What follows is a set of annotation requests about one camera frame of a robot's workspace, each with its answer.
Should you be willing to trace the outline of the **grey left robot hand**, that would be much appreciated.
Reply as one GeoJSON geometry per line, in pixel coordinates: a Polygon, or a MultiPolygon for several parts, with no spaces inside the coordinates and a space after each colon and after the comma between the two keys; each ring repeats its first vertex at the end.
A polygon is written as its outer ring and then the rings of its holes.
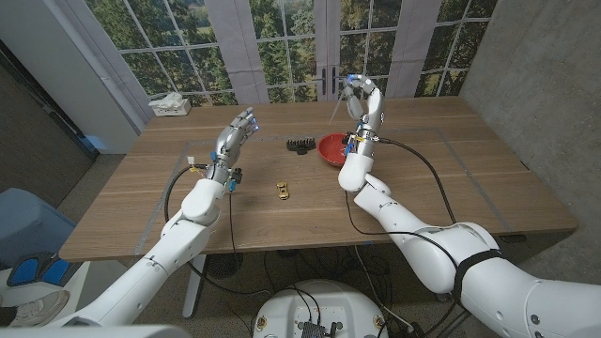
{"type": "Polygon", "coordinates": [[[217,137],[207,178],[224,184],[238,161],[241,147],[258,130],[253,107],[237,115],[217,137]]]}

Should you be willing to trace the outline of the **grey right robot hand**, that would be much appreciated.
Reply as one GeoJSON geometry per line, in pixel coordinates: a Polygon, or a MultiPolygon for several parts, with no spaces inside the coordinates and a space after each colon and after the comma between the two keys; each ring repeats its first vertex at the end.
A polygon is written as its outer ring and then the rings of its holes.
{"type": "Polygon", "coordinates": [[[345,78],[343,94],[349,116],[358,122],[355,132],[356,145],[353,150],[372,158],[376,138],[384,121],[384,96],[370,78],[360,74],[349,74],[345,78]],[[366,112],[354,93],[355,88],[361,89],[367,95],[366,112]]]}

